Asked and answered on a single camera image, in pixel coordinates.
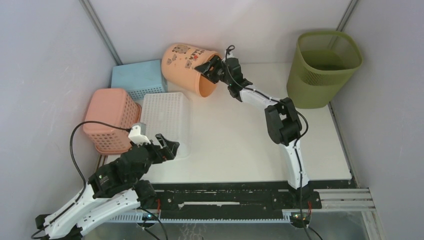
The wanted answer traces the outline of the green mesh waste bin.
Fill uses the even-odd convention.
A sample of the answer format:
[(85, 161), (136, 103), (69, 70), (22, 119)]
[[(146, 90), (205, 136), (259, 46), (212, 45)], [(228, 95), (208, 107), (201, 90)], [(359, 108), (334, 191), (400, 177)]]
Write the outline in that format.
[(286, 90), (299, 109), (325, 107), (361, 67), (354, 39), (336, 30), (301, 34), (296, 41)]

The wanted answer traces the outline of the clear white plastic tray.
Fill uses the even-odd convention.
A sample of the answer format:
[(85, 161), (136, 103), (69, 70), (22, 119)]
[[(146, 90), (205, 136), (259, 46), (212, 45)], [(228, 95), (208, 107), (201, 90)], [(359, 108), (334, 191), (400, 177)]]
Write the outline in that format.
[(159, 145), (155, 135), (180, 144), (176, 160), (191, 153), (191, 102), (182, 92), (149, 93), (142, 101), (140, 121), (146, 124), (146, 135)]

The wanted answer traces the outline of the blue plastic basket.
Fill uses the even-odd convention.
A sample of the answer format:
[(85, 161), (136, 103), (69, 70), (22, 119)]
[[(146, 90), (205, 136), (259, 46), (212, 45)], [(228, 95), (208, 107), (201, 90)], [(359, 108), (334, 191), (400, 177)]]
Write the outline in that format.
[(114, 66), (110, 87), (124, 89), (133, 100), (168, 91), (159, 59)]

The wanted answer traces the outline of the pink plastic basket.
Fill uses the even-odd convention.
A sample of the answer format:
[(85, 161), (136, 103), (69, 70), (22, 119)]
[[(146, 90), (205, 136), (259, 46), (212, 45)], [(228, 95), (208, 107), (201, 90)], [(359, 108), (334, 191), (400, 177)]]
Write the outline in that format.
[(142, 107), (123, 88), (102, 88), (94, 92), (82, 126), (84, 133), (102, 155), (118, 155), (131, 147), (128, 132), (139, 122)]

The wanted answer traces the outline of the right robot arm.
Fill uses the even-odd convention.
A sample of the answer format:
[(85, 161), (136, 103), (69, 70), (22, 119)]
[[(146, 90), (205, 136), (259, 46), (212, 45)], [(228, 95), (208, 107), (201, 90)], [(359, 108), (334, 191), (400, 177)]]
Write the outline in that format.
[(268, 136), (282, 148), (286, 159), (289, 173), (287, 182), (291, 192), (289, 203), (295, 208), (307, 204), (312, 189), (300, 145), (300, 139), (304, 136), (301, 122), (306, 118), (296, 110), (293, 101), (289, 97), (276, 99), (258, 90), (244, 77), (239, 60), (235, 57), (221, 59), (216, 55), (194, 69), (213, 84), (225, 83), (229, 94), (239, 102), (264, 111)]

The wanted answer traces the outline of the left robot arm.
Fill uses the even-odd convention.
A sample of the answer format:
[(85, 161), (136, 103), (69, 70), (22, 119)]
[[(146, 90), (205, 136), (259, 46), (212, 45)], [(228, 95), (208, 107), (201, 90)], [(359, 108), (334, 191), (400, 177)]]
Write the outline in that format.
[(173, 160), (180, 143), (155, 135), (159, 144), (133, 144), (116, 160), (101, 166), (82, 190), (62, 208), (36, 217), (43, 240), (79, 240), (110, 218), (131, 209), (149, 209), (157, 196), (152, 184), (143, 180), (150, 167)]

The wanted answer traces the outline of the orange capybara bucket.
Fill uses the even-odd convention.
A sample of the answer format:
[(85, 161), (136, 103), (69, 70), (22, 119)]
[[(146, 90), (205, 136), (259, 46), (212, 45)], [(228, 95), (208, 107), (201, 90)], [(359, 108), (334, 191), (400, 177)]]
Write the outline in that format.
[(161, 72), (167, 81), (206, 98), (215, 91), (217, 86), (196, 71), (195, 67), (208, 62), (214, 56), (220, 56), (220, 54), (214, 50), (175, 43), (163, 54)]

